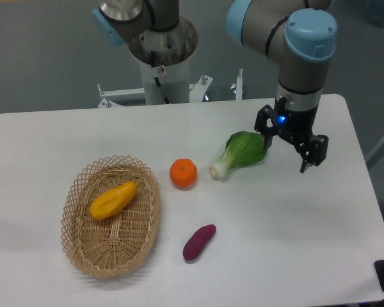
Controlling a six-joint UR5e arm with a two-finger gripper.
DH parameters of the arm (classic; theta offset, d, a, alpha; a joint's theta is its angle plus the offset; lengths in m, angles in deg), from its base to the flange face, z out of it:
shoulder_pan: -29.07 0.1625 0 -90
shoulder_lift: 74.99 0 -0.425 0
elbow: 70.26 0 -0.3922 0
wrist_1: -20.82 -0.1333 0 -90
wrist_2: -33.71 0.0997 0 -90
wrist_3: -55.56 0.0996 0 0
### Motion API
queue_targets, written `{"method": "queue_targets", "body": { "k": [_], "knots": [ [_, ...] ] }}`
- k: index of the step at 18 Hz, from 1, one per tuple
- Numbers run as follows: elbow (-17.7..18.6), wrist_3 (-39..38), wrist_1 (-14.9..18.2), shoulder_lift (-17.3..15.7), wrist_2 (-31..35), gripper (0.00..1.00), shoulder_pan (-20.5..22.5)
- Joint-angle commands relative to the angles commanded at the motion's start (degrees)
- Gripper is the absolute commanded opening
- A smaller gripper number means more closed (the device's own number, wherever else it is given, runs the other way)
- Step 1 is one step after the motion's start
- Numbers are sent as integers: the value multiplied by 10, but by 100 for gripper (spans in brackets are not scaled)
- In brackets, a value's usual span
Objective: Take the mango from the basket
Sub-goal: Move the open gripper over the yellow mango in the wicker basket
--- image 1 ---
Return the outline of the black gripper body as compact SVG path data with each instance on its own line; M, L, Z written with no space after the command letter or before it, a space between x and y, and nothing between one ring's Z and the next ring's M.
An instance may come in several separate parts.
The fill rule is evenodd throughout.
M307 111L293 111L284 107L286 102L287 99L283 97L275 100L270 137L279 136L289 143L309 143L319 139L312 132L317 106Z

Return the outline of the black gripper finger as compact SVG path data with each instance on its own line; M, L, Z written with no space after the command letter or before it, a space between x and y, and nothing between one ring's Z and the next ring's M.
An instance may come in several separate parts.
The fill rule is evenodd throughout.
M274 116L274 110L271 106L265 105L262 107L256 117L254 129L256 132L260 133L264 139L264 149L268 150L273 142L273 137L275 135L274 126L268 126L268 120L272 120Z
M296 140L293 143L302 158L301 173L306 172L311 166L319 166L326 159L328 142L328 136L312 134L302 142Z

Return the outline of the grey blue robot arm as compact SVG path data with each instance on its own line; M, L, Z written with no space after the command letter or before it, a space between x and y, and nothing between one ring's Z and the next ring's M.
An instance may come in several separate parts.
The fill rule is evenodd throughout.
M300 154L301 169L320 165L328 138L312 132L335 53L337 22L329 1L234 1L228 35L280 70L275 103L264 106L255 130L269 148L274 136ZM126 44L142 71L147 104L189 102L189 60L198 45L196 29L180 16L178 1L101 1L92 10L99 31L113 45Z

